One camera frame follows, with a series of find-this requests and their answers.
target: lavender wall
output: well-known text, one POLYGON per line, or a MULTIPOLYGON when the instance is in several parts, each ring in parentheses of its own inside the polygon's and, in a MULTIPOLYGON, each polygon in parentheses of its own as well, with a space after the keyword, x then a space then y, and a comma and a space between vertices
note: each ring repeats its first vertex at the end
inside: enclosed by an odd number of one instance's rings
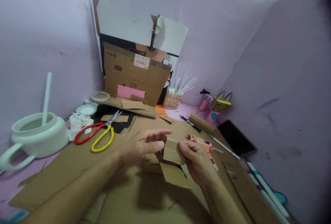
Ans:
POLYGON ((200 104, 199 92, 217 94, 275 0, 112 0, 162 15, 189 28, 180 62, 199 78, 183 102, 200 104))
POLYGON ((288 198, 301 223, 318 223, 330 187, 331 22, 326 0, 278 0, 223 84, 221 115, 251 140, 249 157, 288 198))
POLYGON ((102 78, 90 0, 1 0, 0 154, 12 124, 42 111, 47 72, 49 111, 67 117, 102 78))

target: pink paper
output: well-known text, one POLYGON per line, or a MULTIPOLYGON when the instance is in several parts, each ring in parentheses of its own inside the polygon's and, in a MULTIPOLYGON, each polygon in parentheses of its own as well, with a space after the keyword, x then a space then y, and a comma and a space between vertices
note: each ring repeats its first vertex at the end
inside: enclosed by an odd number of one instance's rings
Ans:
POLYGON ((122 86, 122 85, 118 85, 117 95, 125 97, 125 98, 129 98, 129 99, 131 98, 131 95, 135 95, 140 98, 145 98, 144 91, 136 90, 136 89, 133 89, 130 87, 122 86))

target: mug handle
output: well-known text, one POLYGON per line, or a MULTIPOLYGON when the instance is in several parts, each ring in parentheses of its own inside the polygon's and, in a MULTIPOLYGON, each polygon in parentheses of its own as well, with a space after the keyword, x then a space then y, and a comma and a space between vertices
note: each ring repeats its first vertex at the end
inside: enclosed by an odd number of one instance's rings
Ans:
POLYGON ((18 165, 11 165, 10 158, 12 155, 19 150, 23 145, 22 144, 15 144, 11 148, 9 148, 7 151, 4 152, 4 154, 0 157, 0 168, 5 171, 14 171, 23 168, 24 166, 27 166, 34 160, 35 156, 29 156, 27 157, 22 163, 18 165))

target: pencil holder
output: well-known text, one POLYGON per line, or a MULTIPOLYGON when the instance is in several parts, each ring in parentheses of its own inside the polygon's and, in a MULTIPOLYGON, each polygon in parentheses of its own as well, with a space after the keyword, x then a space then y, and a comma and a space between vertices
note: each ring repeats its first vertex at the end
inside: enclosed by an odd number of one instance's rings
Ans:
POLYGON ((163 107, 167 109, 177 109, 182 97, 182 95, 174 95, 167 92, 166 97, 164 98, 163 107))

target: smartphone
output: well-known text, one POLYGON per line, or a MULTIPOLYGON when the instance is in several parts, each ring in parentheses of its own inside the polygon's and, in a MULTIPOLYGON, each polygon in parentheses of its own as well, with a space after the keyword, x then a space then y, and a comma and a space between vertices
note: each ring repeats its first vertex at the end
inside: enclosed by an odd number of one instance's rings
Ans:
POLYGON ((257 148, 230 120, 226 120, 217 128, 230 145, 232 151, 239 157, 247 156, 257 151, 257 148))

